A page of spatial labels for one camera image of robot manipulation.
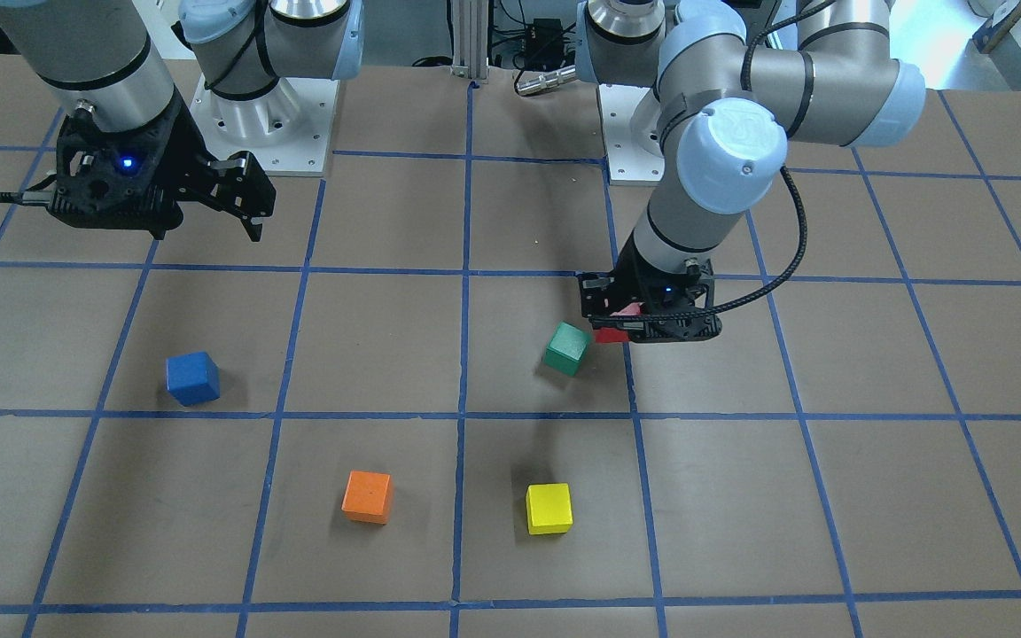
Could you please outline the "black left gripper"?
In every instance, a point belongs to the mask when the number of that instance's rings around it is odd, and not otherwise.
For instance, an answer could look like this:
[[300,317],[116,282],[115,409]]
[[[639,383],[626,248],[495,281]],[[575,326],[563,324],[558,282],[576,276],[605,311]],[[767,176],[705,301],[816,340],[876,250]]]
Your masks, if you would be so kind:
[[[680,274],[659,271],[640,257],[624,258],[609,272],[578,275],[581,315],[593,330],[613,326],[631,331],[628,343],[704,342],[721,335],[721,318],[696,316],[713,307],[714,278],[708,259],[685,261]],[[639,316],[612,316],[629,303]]]

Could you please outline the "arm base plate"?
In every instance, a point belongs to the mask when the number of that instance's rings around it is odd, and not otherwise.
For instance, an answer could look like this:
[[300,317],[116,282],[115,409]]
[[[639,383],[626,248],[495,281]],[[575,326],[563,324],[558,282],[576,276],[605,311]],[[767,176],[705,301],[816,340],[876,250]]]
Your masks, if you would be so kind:
[[220,160],[250,151],[270,176],[323,178],[341,88],[323,78],[281,78],[266,96],[230,101],[199,86],[190,112]]
[[657,133],[659,102],[640,86],[598,86],[598,104],[609,181],[617,185],[655,186],[664,173]]

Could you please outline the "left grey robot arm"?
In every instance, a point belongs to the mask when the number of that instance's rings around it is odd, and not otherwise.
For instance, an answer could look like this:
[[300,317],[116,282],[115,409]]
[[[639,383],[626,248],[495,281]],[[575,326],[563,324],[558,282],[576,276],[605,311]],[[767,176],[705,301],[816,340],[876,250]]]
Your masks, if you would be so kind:
[[[720,314],[790,279],[809,236],[790,141],[884,148],[923,113],[923,73],[890,52],[891,11],[891,1],[799,1],[797,48],[777,50],[724,1],[580,3],[576,75],[648,89],[665,163],[615,266],[579,277],[596,342],[716,338]],[[794,203],[797,251],[759,290],[718,303],[713,251],[775,179]]]

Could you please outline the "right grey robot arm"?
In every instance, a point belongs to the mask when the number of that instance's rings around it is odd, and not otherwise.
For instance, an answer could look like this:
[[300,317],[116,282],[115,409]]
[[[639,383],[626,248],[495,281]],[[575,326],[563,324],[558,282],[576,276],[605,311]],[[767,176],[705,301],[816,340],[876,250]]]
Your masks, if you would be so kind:
[[201,78],[186,96],[131,1],[0,1],[1,31],[65,112],[53,170],[0,205],[160,241],[195,202],[260,241],[270,149],[317,134],[294,83],[356,77],[363,22],[361,1],[181,1],[171,31]]

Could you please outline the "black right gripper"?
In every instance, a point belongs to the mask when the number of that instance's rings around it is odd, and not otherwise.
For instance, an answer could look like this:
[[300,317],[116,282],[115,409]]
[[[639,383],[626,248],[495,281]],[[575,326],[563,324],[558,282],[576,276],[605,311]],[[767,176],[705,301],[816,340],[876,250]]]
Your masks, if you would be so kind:
[[146,230],[162,239],[183,220],[179,201],[238,218],[252,242],[275,210],[277,190],[251,151],[211,159],[179,90],[154,120],[105,133],[72,109],[57,140],[54,185],[0,192],[0,205],[44,207],[74,229]]

